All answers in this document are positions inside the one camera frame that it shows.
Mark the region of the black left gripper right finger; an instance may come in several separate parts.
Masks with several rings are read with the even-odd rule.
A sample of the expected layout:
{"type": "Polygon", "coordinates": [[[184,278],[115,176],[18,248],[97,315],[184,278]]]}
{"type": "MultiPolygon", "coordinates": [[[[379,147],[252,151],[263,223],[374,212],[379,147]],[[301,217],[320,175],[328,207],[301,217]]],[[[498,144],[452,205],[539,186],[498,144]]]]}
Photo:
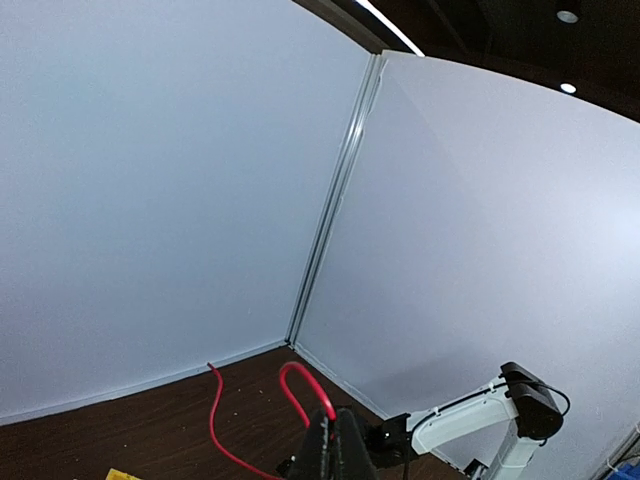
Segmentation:
{"type": "Polygon", "coordinates": [[[356,418],[351,410],[337,411],[333,438],[333,478],[374,480],[376,469],[369,457],[356,418]]]}

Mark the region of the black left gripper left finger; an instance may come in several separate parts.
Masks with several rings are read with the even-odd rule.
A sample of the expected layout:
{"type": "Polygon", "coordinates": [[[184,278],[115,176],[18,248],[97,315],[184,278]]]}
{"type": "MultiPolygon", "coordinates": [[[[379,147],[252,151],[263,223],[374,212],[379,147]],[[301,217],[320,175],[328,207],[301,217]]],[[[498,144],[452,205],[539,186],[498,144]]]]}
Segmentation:
{"type": "Polygon", "coordinates": [[[316,411],[298,451],[294,454],[286,479],[328,480],[332,478],[333,425],[323,411],[316,411]]]}

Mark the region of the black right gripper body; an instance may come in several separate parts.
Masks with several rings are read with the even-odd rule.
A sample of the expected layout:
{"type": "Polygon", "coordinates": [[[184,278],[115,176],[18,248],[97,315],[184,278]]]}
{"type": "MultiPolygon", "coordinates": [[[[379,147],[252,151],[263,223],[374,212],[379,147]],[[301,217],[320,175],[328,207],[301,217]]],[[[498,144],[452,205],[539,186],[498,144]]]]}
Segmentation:
{"type": "MultiPolygon", "coordinates": [[[[355,412],[352,413],[356,418],[369,457],[376,469],[375,479],[379,477],[379,470],[392,468],[398,465],[403,467],[402,477],[404,479],[408,479],[410,477],[410,462],[413,459],[411,434],[406,430],[408,416],[406,414],[401,414],[374,425],[369,423],[361,415],[355,412]]],[[[331,436],[333,467],[333,438],[334,423],[336,419],[334,421],[330,421],[333,425],[333,433],[331,436]]],[[[294,455],[278,465],[277,472],[282,478],[286,479],[287,472],[293,459],[294,455]]]]}

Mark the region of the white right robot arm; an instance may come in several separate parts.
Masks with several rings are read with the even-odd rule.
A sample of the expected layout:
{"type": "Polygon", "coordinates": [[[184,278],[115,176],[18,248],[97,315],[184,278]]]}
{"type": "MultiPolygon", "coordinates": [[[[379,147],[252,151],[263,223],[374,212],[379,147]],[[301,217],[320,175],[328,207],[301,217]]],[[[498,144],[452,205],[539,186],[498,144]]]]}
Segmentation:
{"type": "Polygon", "coordinates": [[[506,423],[508,430],[489,463],[472,461],[463,471],[469,479],[517,479],[535,452],[564,424],[559,390],[515,362],[479,389],[430,409],[404,413],[378,424],[353,408],[335,406],[324,389],[321,406],[306,417],[298,452],[281,462],[284,479],[375,479],[379,471],[410,464],[455,439],[506,423]]]}

